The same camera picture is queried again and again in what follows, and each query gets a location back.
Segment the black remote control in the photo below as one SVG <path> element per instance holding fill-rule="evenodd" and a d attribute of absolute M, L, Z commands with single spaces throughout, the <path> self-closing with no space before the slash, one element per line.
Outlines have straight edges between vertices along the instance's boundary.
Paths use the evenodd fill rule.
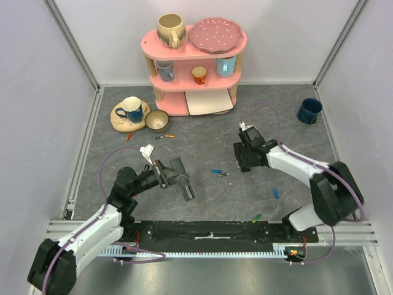
<path fill-rule="evenodd" d="M 186 202 L 195 199 L 195 193 L 190 184 L 190 176 L 186 173 L 184 164 L 180 157 L 170 161 L 172 169 L 178 174 L 177 184 L 179 185 L 184 200 Z"/>

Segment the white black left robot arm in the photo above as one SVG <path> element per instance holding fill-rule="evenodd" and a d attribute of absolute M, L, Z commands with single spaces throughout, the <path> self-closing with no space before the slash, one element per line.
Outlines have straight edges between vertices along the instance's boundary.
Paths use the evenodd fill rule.
<path fill-rule="evenodd" d="M 166 167 L 159 160 L 149 170 L 137 174 L 131 167 L 117 172 L 104 205 L 70 234 L 52 240 L 46 238 L 38 247 L 27 281 L 42 294 L 69 294 L 77 277 L 107 246 L 134 237 L 132 212 L 138 204 L 135 195 L 155 186 L 167 189 L 190 184 L 180 158 Z"/>

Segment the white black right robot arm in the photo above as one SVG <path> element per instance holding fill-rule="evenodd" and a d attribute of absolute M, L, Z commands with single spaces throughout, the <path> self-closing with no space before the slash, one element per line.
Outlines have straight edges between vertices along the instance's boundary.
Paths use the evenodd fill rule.
<path fill-rule="evenodd" d="M 241 141 L 233 148 L 242 172 L 269 167 L 296 178 L 311 190 L 313 203 L 283 219 L 281 234 L 288 242 L 297 241 L 310 227 L 335 226 L 356 210 L 363 211 L 364 198 L 345 163 L 318 162 L 279 141 L 265 141 L 255 126 L 244 122 L 239 123 L 238 135 Z"/>

